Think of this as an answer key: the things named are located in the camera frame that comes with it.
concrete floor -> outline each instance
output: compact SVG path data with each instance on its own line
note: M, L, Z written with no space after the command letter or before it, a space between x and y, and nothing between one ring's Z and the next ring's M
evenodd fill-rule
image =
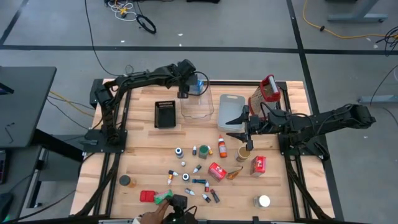
M22 0L0 1L0 33L10 23ZM147 1L141 3L144 14L158 28L157 35L138 29L135 22L122 22L102 1L87 0L88 12L97 46L168 46L178 47L272 47L296 49L297 44L285 1L224 0L220 4ZM380 50L367 39L343 40L319 32L302 20L304 0L293 0L297 22L305 49ZM309 0L307 19L326 25L339 34L358 35L368 32L384 34L394 27L398 2L380 1L372 12L389 13L382 24L331 24L326 15L345 12L351 4ZM87 46L90 34L81 0L29 0L6 45ZM190 59L212 79L260 80L273 73L278 80L305 81L300 58L294 53L257 52L156 52L101 51L103 65L113 73L122 73L127 64L136 71L153 69L181 59ZM318 55L307 54L320 111L355 103L361 95L371 95L397 56ZM52 90L70 100L88 104L94 78L109 77L98 65L92 51L83 50L0 50L3 66L56 66ZM397 78L391 75L379 94L394 94ZM55 102L82 125L91 126L91 118L62 102ZM383 105L398 114L396 105ZM335 171L345 220L365 223L392 223L398 207L397 126L380 107L371 113L377 123L366 130L344 129L326 135ZM70 122L51 105L45 105L39 128L52 134L83 134L85 130ZM39 200L48 205L75 188L76 182L53 182L43 185ZM34 219L65 217L72 197Z

white jar lid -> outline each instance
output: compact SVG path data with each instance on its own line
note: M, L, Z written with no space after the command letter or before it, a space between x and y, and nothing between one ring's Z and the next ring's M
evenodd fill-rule
M259 197L259 204L260 204L260 206L262 206L262 207L268 207L270 203L271 203L271 200L269 199L268 196L266 196L266 195L261 195L261 196Z

wooden tabletop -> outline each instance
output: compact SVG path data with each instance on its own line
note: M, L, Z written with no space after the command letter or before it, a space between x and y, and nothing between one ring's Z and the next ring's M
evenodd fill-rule
M287 88L292 112L309 114L303 83L287 82ZM129 188L119 185L119 182L116 183L111 217L134 218L142 213L154 211L157 208L154 203L139 201L141 190L162 192L171 189L174 194L188 197L188 207L192 205L198 207L197 219L252 220L253 216L258 216L260 220L293 220L285 161L279 152L277 136L273 134L253 136L255 149L250 158L245 162L237 162L234 159L234 153L237 148L242 146L242 143L217 129L220 95L223 93L242 95L246 98L247 103L248 97L253 94L255 89L256 86L211 86L215 110L209 120L202 122L187 121L181 115L180 100L177 99L176 94L177 88L173 87L167 90L163 86L147 86L134 89L126 124L128 130L126 151L121 156L118 178L128 175L137 181L137 185L134 188ZM173 129L154 127L154 104L155 101L163 100L176 101L177 126ZM98 106L93 124L96 124L100 117L101 111ZM228 157L224 159L220 158L218 153L219 134L223 135L228 149ZM192 155L192 147L202 144L211 146L214 152L212 156L208 156L207 160ZM183 159L176 157L174 153L176 147L183 149ZM249 168L251 160L257 155L266 156L267 165L266 173L255 178L249 175ZM104 154L97 153L83 164L71 214L78 212L96 190L103 158ZM185 167L181 166L182 161L187 163ZM208 167L212 162L217 162L228 172L236 170L240 166L243 166L244 169L234 180L223 179L221 182L217 182L207 174ZM193 174L192 171L198 164L202 165L202 169ZM334 217L321 161L315 156L303 156L302 165L308 191L324 212ZM180 176L175 177L171 185L167 185L167 172L170 169L178 172ZM183 173L189 173L191 179L208 180L210 188L216 191L221 202L215 203L213 196L207 193L212 199L210 203L207 203L201 197L204 193L204 185L184 182L181 179ZM187 187L195 192L195 196L187 195L184 192ZM304 217L302 197L298 190L296 192L300 216ZM108 190L104 193L100 213L104 213L107 194ZM260 195L267 195L271 199L269 207L254 207L253 198ZM166 214L169 212L173 212L172 207L169 207Z

paper cup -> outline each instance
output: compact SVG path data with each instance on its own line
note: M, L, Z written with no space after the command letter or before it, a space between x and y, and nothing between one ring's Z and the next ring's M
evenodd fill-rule
M246 145L241 146L235 153L235 159L238 162L243 162L250 156L250 151L246 150Z

black desk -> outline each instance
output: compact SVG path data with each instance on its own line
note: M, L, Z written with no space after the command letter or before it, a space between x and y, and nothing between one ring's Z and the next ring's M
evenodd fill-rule
M81 150L36 128L56 71L55 67L0 67L0 82L14 90L13 94L0 95L0 149L11 156L7 180L0 189L7 192L37 170L37 175L32 175L34 184L28 208L36 204L42 181L40 170L45 167L43 161L49 153L41 153L43 147L77 162L83 160ZM13 190L15 199L10 212L13 218L21 213L32 176Z

